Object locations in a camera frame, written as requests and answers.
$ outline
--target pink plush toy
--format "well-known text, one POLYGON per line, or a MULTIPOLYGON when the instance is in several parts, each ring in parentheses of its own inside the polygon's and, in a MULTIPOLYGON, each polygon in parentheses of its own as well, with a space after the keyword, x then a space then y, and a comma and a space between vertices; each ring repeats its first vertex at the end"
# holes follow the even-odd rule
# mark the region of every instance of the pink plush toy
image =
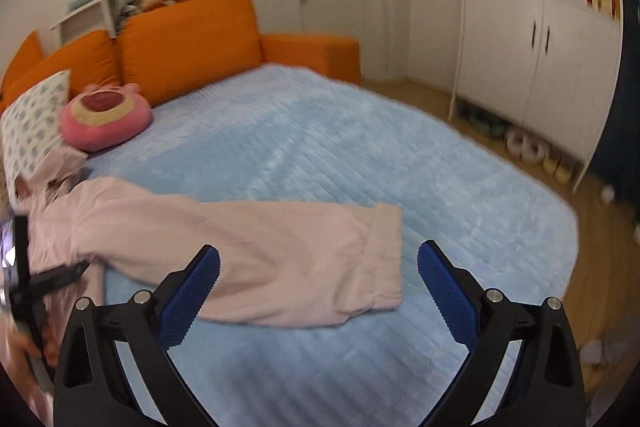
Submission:
POLYGON ((96 152, 130 140, 152 120, 151 106, 138 84, 91 85, 66 104, 60 131, 70 146, 96 152))

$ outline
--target blue bedspread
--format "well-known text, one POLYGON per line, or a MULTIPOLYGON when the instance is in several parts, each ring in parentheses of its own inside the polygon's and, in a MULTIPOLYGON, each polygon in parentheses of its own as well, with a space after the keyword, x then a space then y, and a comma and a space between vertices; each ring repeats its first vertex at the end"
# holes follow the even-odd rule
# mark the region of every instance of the blue bedspread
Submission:
MULTIPOLYGON (((200 201, 386 201, 404 212, 398 311, 314 330, 197 321, 171 350, 222 427, 418 425, 466 356, 418 277, 425 239, 510 299, 540 303, 564 293, 578 251, 569 206, 418 110, 306 70, 267 66, 154 114, 142 135, 92 158, 92 175, 200 201)), ((126 301, 140 287, 109 271, 106 300, 126 301)), ((516 352, 482 413, 497 406, 516 352)), ((143 410, 158 417, 130 355, 123 357, 143 410)))

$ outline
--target bed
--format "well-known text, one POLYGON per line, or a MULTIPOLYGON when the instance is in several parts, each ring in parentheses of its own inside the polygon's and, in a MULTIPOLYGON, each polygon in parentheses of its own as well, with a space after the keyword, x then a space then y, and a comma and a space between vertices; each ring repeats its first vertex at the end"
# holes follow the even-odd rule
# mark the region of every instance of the bed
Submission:
MULTIPOLYGON (((510 299, 564 294, 578 251, 571 208, 421 111, 308 70, 264 66, 154 116, 143 134, 92 158, 92 176, 200 201, 385 201, 403 211, 397 311, 309 330, 197 321, 170 351, 222 427, 418 425, 466 357, 418 276, 426 239, 510 299)), ((106 272, 107 303, 141 287, 106 272)), ((498 405, 517 347, 481 416, 498 405)), ((143 411, 159 419, 130 354, 120 352, 143 411)))

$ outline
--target silver bolt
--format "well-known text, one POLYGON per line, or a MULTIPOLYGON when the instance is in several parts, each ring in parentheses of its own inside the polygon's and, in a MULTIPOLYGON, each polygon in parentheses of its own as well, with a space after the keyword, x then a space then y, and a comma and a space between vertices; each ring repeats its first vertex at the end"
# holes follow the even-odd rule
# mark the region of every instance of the silver bolt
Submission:
POLYGON ((82 297, 78 299, 78 302, 76 302, 76 310, 84 311, 89 307, 89 304, 91 304, 91 299, 88 297, 82 297))
POLYGON ((500 292, 500 290, 489 290, 486 293, 486 298, 488 298, 493 303, 502 302, 504 295, 500 292))
POLYGON ((548 298, 546 300, 546 304, 548 304, 548 306, 552 310, 558 311, 560 308, 562 308, 562 302, 560 302, 560 299, 556 299, 555 297, 548 298))
POLYGON ((136 304, 146 304, 149 302, 150 298, 151 293, 149 293, 147 290, 142 290, 133 295, 133 302, 135 302, 136 304))

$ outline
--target white patterned pillow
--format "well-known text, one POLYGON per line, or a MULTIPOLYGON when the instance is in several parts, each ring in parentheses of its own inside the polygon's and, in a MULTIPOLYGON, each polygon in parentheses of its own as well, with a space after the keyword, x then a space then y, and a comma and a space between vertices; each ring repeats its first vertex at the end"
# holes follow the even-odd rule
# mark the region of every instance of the white patterned pillow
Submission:
POLYGON ((28 178, 50 150, 63 143, 60 114, 68 102, 69 71, 60 71, 23 93, 0 119, 4 175, 12 207, 15 178, 28 178))

